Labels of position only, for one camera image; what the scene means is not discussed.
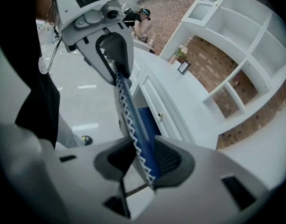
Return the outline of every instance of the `white zigzag pattern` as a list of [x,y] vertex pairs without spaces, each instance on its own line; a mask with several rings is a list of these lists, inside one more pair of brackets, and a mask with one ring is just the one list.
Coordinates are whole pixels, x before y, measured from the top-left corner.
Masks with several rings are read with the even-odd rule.
[[146,159],[141,156],[142,149],[140,149],[140,147],[138,147],[138,145],[137,145],[138,139],[134,136],[135,129],[132,126],[133,120],[129,117],[130,111],[127,109],[126,96],[124,95],[124,91],[122,89],[122,83],[121,83],[121,80],[119,78],[116,66],[114,66],[114,71],[115,71],[116,82],[117,82],[117,87],[118,87],[118,91],[119,91],[119,100],[120,100],[121,108],[124,111],[123,115],[124,115],[124,118],[126,119],[126,125],[127,125],[127,128],[128,128],[128,132],[129,132],[130,137],[133,140],[133,144],[134,144],[134,147],[136,149],[136,153],[137,153],[137,155],[139,157],[139,161],[140,161],[140,163],[141,163],[141,165],[143,167],[143,170],[144,170],[144,172],[146,174],[146,177],[147,177],[150,185],[152,186],[153,182],[155,180],[155,177],[150,174],[151,169],[148,168],[145,165]]

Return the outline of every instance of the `picture frame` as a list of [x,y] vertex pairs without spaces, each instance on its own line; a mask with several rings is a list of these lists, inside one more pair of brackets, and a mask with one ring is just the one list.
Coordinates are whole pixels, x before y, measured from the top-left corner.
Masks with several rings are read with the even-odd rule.
[[190,64],[189,64],[188,62],[183,62],[183,63],[181,64],[181,66],[179,66],[178,71],[179,71],[181,74],[184,74],[189,67],[190,67]]

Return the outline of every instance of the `person's arm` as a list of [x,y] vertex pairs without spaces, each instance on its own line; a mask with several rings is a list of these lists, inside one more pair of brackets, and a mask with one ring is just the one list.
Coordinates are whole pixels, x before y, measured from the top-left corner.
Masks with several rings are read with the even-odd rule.
[[141,31],[140,31],[140,21],[138,20],[134,22],[134,32],[139,38],[143,38]]
[[54,8],[50,7],[52,0],[36,0],[36,18],[39,20],[47,21],[47,16],[49,13],[50,23],[55,23]]

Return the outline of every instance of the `white line marking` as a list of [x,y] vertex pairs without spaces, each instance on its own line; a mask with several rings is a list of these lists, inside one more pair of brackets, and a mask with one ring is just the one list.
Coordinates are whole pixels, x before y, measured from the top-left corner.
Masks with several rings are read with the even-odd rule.
[[92,88],[96,88],[96,87],[97,87],[97,85],[95,85],[95,84],[78,86],[79,89],[92,89]]
[[96,129],[98,127],[99,127],[98,124],[79,125],[79,126],[73,126],[72,131],[75,132],[75,131],[81,131],[85,129]]

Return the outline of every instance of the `grey floor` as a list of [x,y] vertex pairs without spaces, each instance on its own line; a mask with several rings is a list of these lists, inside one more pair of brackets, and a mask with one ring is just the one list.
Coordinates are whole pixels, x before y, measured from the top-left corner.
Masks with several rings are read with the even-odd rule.
[[[47,67],[56,44],[57,41],[42,45]],[[51,77],[61,94],[60,113],[76,135],[91,136],[94,145],[122,138],[113,87],[88,66],[80,52],[68,53],[61,43],[52,64]],[[56,144],[56,149],[62,148],[61,144]],[[131,166],[125,177],[126,191],[143,184],[144,181]]]

